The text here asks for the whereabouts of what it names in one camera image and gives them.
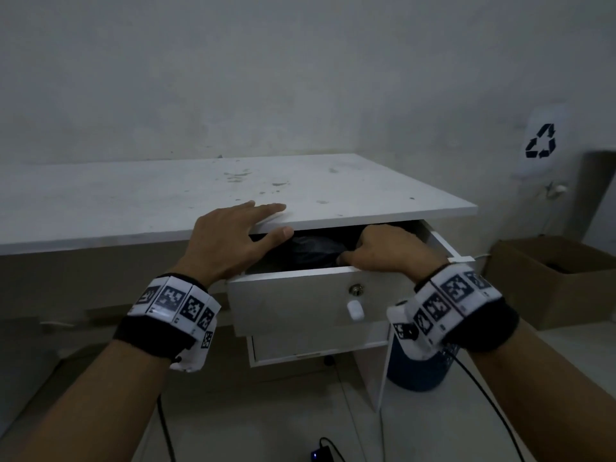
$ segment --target blue bucket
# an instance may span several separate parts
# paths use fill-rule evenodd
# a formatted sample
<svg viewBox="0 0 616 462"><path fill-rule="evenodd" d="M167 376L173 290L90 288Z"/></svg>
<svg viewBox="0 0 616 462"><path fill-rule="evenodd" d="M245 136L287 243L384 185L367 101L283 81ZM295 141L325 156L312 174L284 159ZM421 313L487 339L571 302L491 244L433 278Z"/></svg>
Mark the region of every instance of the blue bucket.
<svg viewBox="0 0 616 462"><path fill-rule="evenodd" d="M459 346L447 345L445 349L457 355ZM401 388L425 392L442 383L452 363L453 357L444 351L438 352L428 360L411 360L404 354L398 337L394 337L387 377Z"/></svg>

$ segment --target brown cardboard box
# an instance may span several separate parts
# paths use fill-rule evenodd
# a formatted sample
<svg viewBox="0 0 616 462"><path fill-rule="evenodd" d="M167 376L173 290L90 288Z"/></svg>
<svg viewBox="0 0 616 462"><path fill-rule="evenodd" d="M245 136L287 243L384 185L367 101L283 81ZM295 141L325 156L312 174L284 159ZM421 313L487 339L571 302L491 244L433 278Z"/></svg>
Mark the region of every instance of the brown cardboard box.
<svg viewBox="0 0 616 462"><path fill-rule="evenodd" d="M608 320L616 257L562 236L498 241L484 276L536 329Z"/></svg>

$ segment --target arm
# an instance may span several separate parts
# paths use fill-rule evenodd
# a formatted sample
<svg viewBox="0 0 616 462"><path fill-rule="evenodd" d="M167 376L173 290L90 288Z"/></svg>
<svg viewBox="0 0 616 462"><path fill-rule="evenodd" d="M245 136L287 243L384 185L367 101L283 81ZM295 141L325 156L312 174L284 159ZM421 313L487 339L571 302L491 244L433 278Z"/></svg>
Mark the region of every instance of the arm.
<svg viewBox="0 0 616 462"><path fill-rule="evenodd" d="M447 260L401 228L371 225L362 233L357 250L343 253L339 262L365 270L401 272L419 283ZM511 314L505 303L499 307ZM477 331L472 318L466 318L450 335L469 342L463 334ZM472 342L480 341L473 337ZM470 354L537 461L613 460L616 400L526 323L521 321L496 349Z"/></svg>
<svg viewBox="0 0 616 462"><path fill-rule="evenodd" d="M186 253L171 271L192 277L205 287L241 273L293 235L292 228L280 227L256 242L248 236L255 224L285 207L254 207L254 201L249 201L200 217ZM177 339L179 333L194 342L172 326L165 335L163 326L168 325L154 322L157 334L165 336L157 340L172 342L172 335ZM170 350L169 357L183 349L180 345ZM130 461L163 388L169 357L152 356L112 340L54 404L17 461Z"/></svg>

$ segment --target drawer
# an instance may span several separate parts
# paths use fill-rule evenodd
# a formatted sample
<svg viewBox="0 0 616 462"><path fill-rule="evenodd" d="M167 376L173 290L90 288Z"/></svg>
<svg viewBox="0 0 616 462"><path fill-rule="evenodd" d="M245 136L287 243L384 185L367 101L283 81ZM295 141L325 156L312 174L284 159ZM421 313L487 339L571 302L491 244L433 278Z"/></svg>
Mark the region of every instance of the drawer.
<svg viewBox="0 0 616 462"><path fill-rule="evenodd" d="M425 221L397 225L415 233L451 262L469 261L460 256ZM365 226L338 227L298 232L328 236L348 248L356 245ZM402 274L361 271L353 267L288 270L284 248L276 249L244 275L227 283L229 306L237 336L321 330L358 324L347 304L358 300L364 310L362 322L386 321L386 308L413 294L413 284ZM362 294L351 295L355 286Z"/></svg>
<svg viewBox="0 0 616 462"><path fill-rule="evenodd" d="M273 365L386 346L389 341L389 322L379 321L317 331L249 336L246 340L250 366Z"/></svg>

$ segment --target recycling symbol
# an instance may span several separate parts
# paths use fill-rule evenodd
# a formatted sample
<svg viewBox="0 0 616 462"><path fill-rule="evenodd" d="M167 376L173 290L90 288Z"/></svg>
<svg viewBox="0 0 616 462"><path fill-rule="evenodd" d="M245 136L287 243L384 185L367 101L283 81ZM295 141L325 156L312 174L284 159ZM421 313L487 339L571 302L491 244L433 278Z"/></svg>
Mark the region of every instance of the recycling symbol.
<svg viewBox="0 0 616 462"><path fill-rule="evenodd" d="M546 131L548 132L548 138L550 138L548 141L548 149L542 149L541 151L534 149L537 144L537 139L543 137ZM534 159L537 156L540 159L543 157L550 157L550 154L556 149L556 139L554 139L555 132L554 123L545 123L537 133L537 136L528 142L526 146L526 157L528 159Z"/></svg>

